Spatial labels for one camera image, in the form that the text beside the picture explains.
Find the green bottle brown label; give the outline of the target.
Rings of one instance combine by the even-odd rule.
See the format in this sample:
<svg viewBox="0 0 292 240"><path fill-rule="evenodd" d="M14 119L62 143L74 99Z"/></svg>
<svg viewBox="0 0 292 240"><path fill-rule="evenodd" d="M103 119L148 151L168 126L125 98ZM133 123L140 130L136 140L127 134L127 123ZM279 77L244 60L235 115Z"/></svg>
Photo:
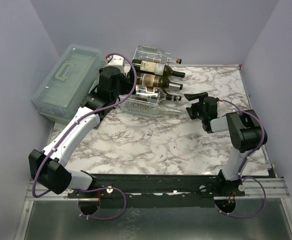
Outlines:
<svg viewBox="0 0 292 240"><path fill-rule="evenodd" d="M171 82L168 78L147 73L137 73L137 84L161 89L181 90L183 84Z"/></svg>

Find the green bottle white label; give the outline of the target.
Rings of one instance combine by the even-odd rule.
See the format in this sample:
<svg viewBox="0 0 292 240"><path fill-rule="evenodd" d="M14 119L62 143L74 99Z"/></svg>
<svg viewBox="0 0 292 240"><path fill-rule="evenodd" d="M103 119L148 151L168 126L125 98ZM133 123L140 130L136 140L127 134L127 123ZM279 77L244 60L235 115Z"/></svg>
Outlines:
<svg viewBox="0 0 292 240"><path fill-rule="evenodd" d="M175 71L170 66L162 63L134 59L132 61L132 64L134 65L138 73L152 74L164 78L167 77L184 78L186 75L184 72Z"/></svg>

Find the clear square liquor bottle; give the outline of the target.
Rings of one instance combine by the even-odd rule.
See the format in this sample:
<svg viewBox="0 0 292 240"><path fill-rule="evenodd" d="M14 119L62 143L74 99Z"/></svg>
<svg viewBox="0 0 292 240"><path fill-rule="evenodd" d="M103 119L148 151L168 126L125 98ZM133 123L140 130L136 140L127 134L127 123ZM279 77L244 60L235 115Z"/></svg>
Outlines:
<svg viewBox="0 0 292 240"><path fill-rule="evenodd" d="M179 102L182 99L180 95L167 93L166 91L162 90L159 87L149 87L143 85L136 85L135 95L141 98L157 100L158 102L162 101Z"/></svg>

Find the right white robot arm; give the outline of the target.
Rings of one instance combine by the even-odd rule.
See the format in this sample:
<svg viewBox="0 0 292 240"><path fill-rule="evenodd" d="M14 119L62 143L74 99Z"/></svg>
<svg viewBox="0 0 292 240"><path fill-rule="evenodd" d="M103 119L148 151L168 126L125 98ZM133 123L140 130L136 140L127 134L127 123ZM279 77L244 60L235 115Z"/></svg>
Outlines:
<svg viewBox="0 0 292 240"><path fill-rule="evenodd" d="M218 117L218 103L228 103L217 97L208 96L207 92L185 94L188 101L197 100L186 108L191 119L200 119L203 130L207 133L229 132L232 150L226 165L221 170L222 180L216 182L216 191L222 196L227 196L234 190L232 181L240 179L249 157L261 146L265 145L267 132L252 109L242 110L236 107L235 112L230 112Z"/></svg>

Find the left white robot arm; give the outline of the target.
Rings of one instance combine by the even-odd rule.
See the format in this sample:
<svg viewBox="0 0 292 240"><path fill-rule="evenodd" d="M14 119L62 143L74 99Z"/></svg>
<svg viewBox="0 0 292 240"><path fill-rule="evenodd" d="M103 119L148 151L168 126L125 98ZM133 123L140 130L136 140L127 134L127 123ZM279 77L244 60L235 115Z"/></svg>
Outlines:
<svg viewBox="0 0 292 240"><path fill-rule="evenodd" d="M106 66L99 71L99 83L84 97L73 119L43 150L33 150L29 156L30 175L34 184L49 192L61 194L67 189L79 190L85 197L96 194L95 177L85 171L69 171L65 167L71 155L105 116L121 103L120 95L134 87L125 83L123 69Z"/></svg>

